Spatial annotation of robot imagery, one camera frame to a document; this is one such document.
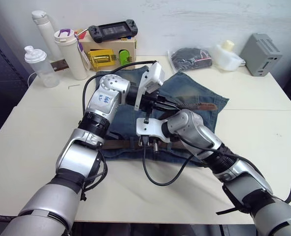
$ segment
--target screen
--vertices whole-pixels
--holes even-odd
[[[122,33],[122,32],[126,32],[126,31],[127,30],[126,30],[125,26],[114,26],[114,27],[102,29],[102,32],[105,35],[114,34],[114,33]]]

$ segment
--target white plastic container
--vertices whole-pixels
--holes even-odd
[[[217,67],[227,71],[234,71],[244,63],[242,58],[232,52],[234,45],[232,41],[226,40],[222,46],[216,45],[209,50],[212,61]]]
[[[31,65],[43,84],[48,88],[57,86],[60,81],[47,59],[47,54],[41,49],[34,49],[33,46],[25,47],[25,51],[25,61]]]
[[[55,32],[55,42],[60,48],[69,68],[75,79],[84,80],[87,78],[87,70],[82,61],[81,54],[78,50],[78,41],[74,31],[62,29]]]
[[[32,19],[38,26],[38,29],[52,54],[52,60],[62,60],[63,56],[59,47],[55,43],[55,31],[48,19],[47,13],[41,10],[33,11]]]

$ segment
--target white wall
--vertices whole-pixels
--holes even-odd
[[[239,53],[251,33],[264,32],[284,54],[274,77],[284,85],[291,74],[291,0],[0,0],[0,33],[21,61],[26,45],[47,49],[31,19],[39,9],[58,29],[134,19],[138,55],[225,39]]]

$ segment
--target jeans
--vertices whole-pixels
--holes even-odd
[[[147,66],[133,69],[133,70],[120,70],[115,74],[121,76],[123,79],[129,80],[131,85],[139,86],[142,74],[148,69]],[[105,71],[100,71],[97,74],[106,74]],[[96,87],[99,86],[101,77],[96,79]],[[196,83],[188,75],[183,72],[177,72],[164,82],[163,86],[159,89],[160,95],[165,96],[169,100],[177,103],[198,103],[207,102],[214,103],[218,109],[215,111],[194,111],[203,118],[204,125],[212,132],[215,130],[215,125],[218,113],[227,104],[228,99],[224,98],[206,87]],[[159,118],[163,112],[154,110],[151,118]],[[109,131],[119,135],[122,140],[130,140],[130,148],[102,150],[103,155],[107,160],[112,159],[141,159],[143,157],[142,150],[134,150],[134,141],[138,140],[136,135],[136,119],[144,118],[145,112],[135,111],[133,106],[120,105],[115,115],[113,122],[109,126]],[[147,158],[158,161],[166,161],[172,163],[183,163],[185,159],[191,156],[187,150],[171,149],[171,145],[167,148],[160,148],[157,155],[152,155]],[[201,162],[197,158],[193,158],[190,164],[200,166]]]

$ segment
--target belt loop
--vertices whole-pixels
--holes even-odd
[[[133,137],[129,137],[129,139],[130,139],[130,149],[135,150]]]
[[[167,151],[171,151],[171,145],[172,145],[172,142],[171,143],[167,143],[167,145],[166,145]]]

